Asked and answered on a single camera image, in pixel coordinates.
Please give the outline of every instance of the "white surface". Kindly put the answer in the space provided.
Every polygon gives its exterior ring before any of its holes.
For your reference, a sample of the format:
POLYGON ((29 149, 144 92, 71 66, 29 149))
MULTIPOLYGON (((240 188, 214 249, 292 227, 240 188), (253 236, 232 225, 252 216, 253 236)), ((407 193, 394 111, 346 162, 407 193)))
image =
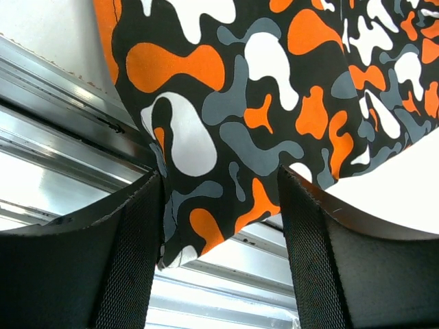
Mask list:
POLYGON ((439 129, 371 173, 327 192, 374 216, 439 234, 439 129))
POLYGON ((91 0, 0 0, 0 8, 0 33, 5 38, 119 98, 91 0))

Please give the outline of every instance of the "white blob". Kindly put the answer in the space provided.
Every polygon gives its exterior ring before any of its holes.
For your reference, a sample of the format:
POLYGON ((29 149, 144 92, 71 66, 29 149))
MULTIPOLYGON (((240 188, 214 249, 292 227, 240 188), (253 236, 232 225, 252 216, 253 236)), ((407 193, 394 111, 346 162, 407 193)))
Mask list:
POLYGON ((439 12, 432 12, 428 9, 421 9, 420 13, 424 16, 434 17, 435 19, 439 19, 439 12))
POLYGON ((143 6, 143 13, 146 17, 151 16, 152 0, 141 0, 143 6))
POLYGON ((332 3, 326 2, 326 0, 321 0, 323 10, 329 10, 330 12, 335 11, 335 6, 332 3))
POLYGON ((418 55, 412 52, 404 53, 395 63, 395 73, 398 77, 398 82, 402 84, 410 80, 413 85, 414 96, 419 101, 424 97, 424 88, 419 82, 421 71, 422 67, 418 55))
POLYGON ((386 108, 386 106, 381 103, 377 96, 372 94, 369 90, 364 91, 365 94, 370 96, 373 108, 377 111, 381 125, 383 126, 384 132, 393 139, 398 138, 401 135, 401 126, 393 114, 386 108))
POLYGON ((371 22, 372 29, 368 29, 363 16, 358 18, 359 38, 349 38, 349 43, 358 49, 359 56, 364 65, 369 66, 372 61, 372 50, 378 47, 391 50, 393 42, 384 29, 377 23, 371 22))
POLYGON ((172 261, 171 264, 169 264, 167 268, 175 269, 197 258, 198 254, 195 248, 192 245, 187 245, 178 253, 177 257, 175 257, 175 259, 172 261))
POLYGON ((166 0, 173 5, 183 34, 193 44, 200 43, 200 16, 208 14, 221 23, 230 24, 236 18, 233 0, 166 0))
POLYGON ((398 33, 398 27, 393 23, 392 17, 384 8, 381 0, 369 0, 366 10, 371 19, 377 17, 390 31, 398 33))
POLYGON ((251 35, 244 49, 249 78, 257 81, 262 77, 273 77, 279 88, 281 105, 286 111, 296 107, 299 96, 289 82, 289 62, 278 39, 270 33, 251 35))
POLYGON ((419 0, 407 0, 407 2, 410 2, 412 4, 412 8, 418 7, 419 0))
POLYGON ((370 162, 370 150, 369 145, 366 146, 366 150, 364 153, 360 154, 354 160, 351 161, 351 165, 361 164, 366 165, 370 162))
POLYGON ((366 98, 362 97, 359 100, 359 108, 361 110, 361 114, 363 115, 363 117, 365 119, 369 118, 369 109, 368 109, 368 104, 366 103, 366 98))
POLYGON ((171 129, 174 135, 171 156, 176 168, 193 177, 208 173, 217 163, 217 150, 196 109, 186 98, 172 92, 157 96, 151 106, 141 111, 145 129, 156 139, 152 129, 152 111, 160 98, 166 98, 171 103, 171 129))
POLYGON ((342 42, 346 46, 346 48, 348 49, 348 53, 350 53, 351 52, 351 45, 349 44, 349 41, 348 41, 348 19, 344 19, 343 26, 344 26, 344 28, 343 28, 342 42))
POLYGON ((303 163, 296 162, 289 166, 290 169, 294 170, 296 173, 301 175, 304 179, 306 179, 308 182, 313 182, 313 174, 311 173, 311 170, 304 165, 303 163))

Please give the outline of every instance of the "cloth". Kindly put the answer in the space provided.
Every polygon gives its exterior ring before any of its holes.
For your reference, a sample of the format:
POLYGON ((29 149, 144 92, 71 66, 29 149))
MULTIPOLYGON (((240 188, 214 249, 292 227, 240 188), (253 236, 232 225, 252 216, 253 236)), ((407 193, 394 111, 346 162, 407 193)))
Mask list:
POLYGON ((94 0, 111 78, 164 177, 161 267, 438 127, 438 0, 94 0))

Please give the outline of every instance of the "orange blob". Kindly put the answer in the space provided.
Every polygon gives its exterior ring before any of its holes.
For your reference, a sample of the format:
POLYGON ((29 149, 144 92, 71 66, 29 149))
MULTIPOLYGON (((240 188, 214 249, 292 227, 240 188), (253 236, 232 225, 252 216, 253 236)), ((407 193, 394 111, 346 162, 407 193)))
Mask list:
POLYGON ((411 41, 415 41, 418 38, 418 34, 412 25, 412 21, 414 19, 414 12, 410 12, 409 16, 405 21, 401 23, 401 29, 407 33, 407 36, 411 41))
POLYGON ((162 127, 157 127, 156 129, 154 129, 154 135, 156 136, 158 144, 160 144, 160 147, 162 149, 163 160, 166 162, 166 159, 165 159, 165 130, 162 127))
POLYGON ((115 84, 119 75, 119 67, 112 55, 111 39, 122 13, 121 0, 93 0, 93 3, 105 61, 110 71, 111 81, 115 84))
POLYGON ((144 93, 153 93, 176 74, 187 74, 218 91, 224 85, 224 63, 212 46, 201 45, 187 57, 179 57, 152 43, 138 43, 128 52, 130 81, 144 93))
POLYGON ((270 10, 275 13, 283 12, 292 2, 293 0, 270 0, 270 10))
POLYGON ((270 201, 261 181, 257 178, 253 178, 252 193, 254 199, 253 208, 246 214, 238 217, 235 223, 235 234, 244 226, 259 219, 264 213, 269 212, 271 216, 274 216, 281 211, 280 207, 275 206, 270 201))
POLYGON ((373 108, 369 109, 369 113, 371 115, 371 117, 373 118, 373 120, 375 121, 375 131, 378 131, 378 116, 377 113, 375 112, 375 110, 373 108))
POLYGON ((328 126, 328 114, 323 105, 323 88, 314 86, 310 94, 309 97, 303 97, 296 130, 301 135, 311 134, 316 139, 322 139, 328 126))
POLYGON ((311 4, 315 9, 323 10, 322 0, 311 0, 311 4))
POLYGON ((340 169, 343 162, 354 148, 354 141, 351 135, 345 132, 338 136, 338 131, 348 121, 348 113, 346 111, 337 112, 329 123, 329 139, 331 140, 334 151, 331 156, 331 173, 338 180, 340 178, 340 169))
POLYGON ((356 89, 363 90, 364 83, 368 81, 379 90, 385 90, 384 75, 375 65, 370 65, 366 69, 366 72, 363 72, 355 65, 350 65, 349 72, 351 72, 351 77, 356 89))
POLYGON ((424 38, 423 40, 423 55, 422 62, 424 64, 432 63, 439 56, 439 45, 431 41, 430 39, 424 38))
POLYGON ((213 247, 224 242, 224 237, 215 218, 213 218, 212 214, 206 209, 193 209, 189 215, 189 222, 195 233, 206 241, 201 255, 204 255, 213 247))
POLYGON ((342 39, 310 9, 301 10, 288 29, 288 50, 293 55, 303 55, 321 44, 335 41, 343 51, 342 39))
POLYGON ((425 112, 433 118, 439 119, 438 82, 434 81, 425 91, 425 112))
POLYGON ((426 38, 432 39, 439 36, 439 20, 435 19, 434 23, 430 27, 426 27, 420 31, 426 38))
POLYGON ((407 111, 416 112, 420 115, 418 109, 416 108, 416 105, 413 102, 412 92, 410 90, 409 90, 409 99, 403 100, 403 106, 407 111))
POLYGON ((272 96, 267 94, 260 108, 247 108, 244 112, 244 121, 249 128, 258 128, 264 126, 273 134, 273 129, 268 122, 268 109, 272 103, 272 96))

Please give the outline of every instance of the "patterned cloth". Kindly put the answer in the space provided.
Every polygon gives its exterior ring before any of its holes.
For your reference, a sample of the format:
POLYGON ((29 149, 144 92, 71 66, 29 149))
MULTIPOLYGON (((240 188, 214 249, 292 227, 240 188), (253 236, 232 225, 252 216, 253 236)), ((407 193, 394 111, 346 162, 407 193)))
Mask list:
POLYGON ((438 127, 439 0, 95 0, 113 82, 165 180, 161 267, 438 127))

